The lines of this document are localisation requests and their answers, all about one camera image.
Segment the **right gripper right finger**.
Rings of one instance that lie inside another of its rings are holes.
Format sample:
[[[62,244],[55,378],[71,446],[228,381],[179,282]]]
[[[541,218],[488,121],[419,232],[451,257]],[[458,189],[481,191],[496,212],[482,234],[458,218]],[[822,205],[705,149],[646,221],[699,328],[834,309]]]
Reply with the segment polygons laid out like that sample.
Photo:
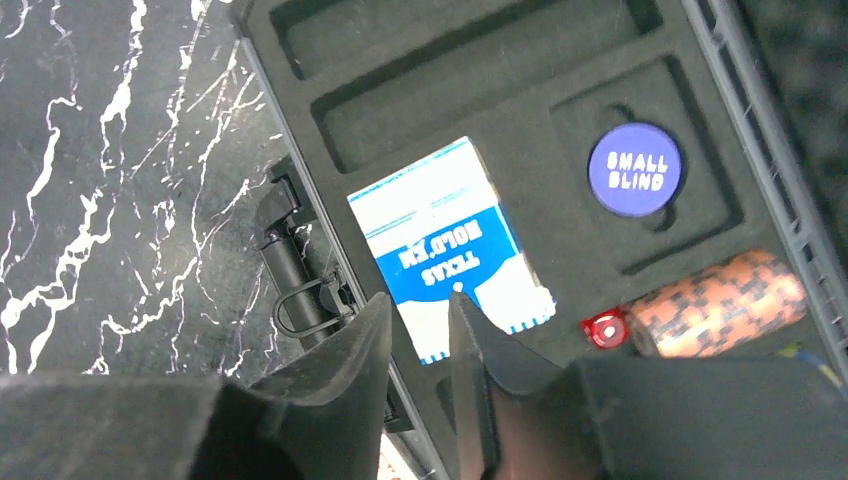
[[[566,370],[495,326],[464,293],[451,295],[448,321],[461,478],[582,478]]]

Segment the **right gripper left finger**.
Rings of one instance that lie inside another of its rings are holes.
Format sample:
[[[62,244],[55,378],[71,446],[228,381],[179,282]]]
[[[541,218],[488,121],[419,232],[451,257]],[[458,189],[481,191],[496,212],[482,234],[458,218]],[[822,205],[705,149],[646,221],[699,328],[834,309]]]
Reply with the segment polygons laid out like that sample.
[[[340,331],[253,385],[269,400],[259,436],[295,478],[376,478],[391,326],[391,300],[377,293]]]

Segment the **blue white card box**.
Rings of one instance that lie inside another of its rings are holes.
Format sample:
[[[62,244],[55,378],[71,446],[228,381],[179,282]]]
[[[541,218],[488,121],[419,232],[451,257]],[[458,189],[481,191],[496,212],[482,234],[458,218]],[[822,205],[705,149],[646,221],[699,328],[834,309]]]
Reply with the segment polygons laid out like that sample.
[[[527,260],[472,140],[462,137],[348,195],[422,364],[449,355],[448,304],[466,294],[508,334],[556,301]]]

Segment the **black poker set case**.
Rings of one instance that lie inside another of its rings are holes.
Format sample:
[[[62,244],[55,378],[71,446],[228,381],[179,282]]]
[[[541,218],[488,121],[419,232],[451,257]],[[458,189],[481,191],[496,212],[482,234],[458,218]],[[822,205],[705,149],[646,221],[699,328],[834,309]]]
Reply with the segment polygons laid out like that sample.
[[[580,479],[846,477],[847,282],[734,2],[241,1],[234,22],[290,148],[257,215],[274,311],[311,350],[389,296],[386,427],[424,477],[461,479],[450,336],[419,362],[347,197],[462,137],[556,301],[504,332],[566,370]],[[630,122],[684,165],[635,218],[587,179]],[[800,280],[802,320],[708,357],[585,337],[582,320],[755,249]]]

